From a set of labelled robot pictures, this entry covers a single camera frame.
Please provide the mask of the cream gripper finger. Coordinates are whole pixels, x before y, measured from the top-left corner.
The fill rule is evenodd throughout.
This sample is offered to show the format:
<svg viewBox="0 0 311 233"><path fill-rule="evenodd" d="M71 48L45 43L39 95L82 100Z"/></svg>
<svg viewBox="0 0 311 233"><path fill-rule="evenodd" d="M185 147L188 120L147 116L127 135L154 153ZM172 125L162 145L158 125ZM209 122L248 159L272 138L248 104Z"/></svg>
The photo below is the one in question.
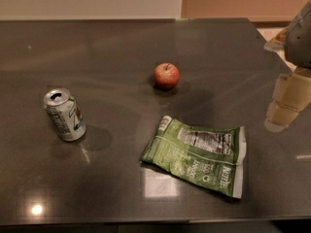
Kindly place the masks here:
<svg viewBox="0 0 311 233"><path fill-rule="evenodd" d="M288 28L282 29L273 38L265 43L264 49L272 52L283 50L286 44Z"/></svg>
<svg viewBox="0 0 311 233"><path fill-rule="evenodd" d="M311 103L311 70L297 67L289 74L281 74L276 81L266 119L270 132L286 129Z"/></svg>

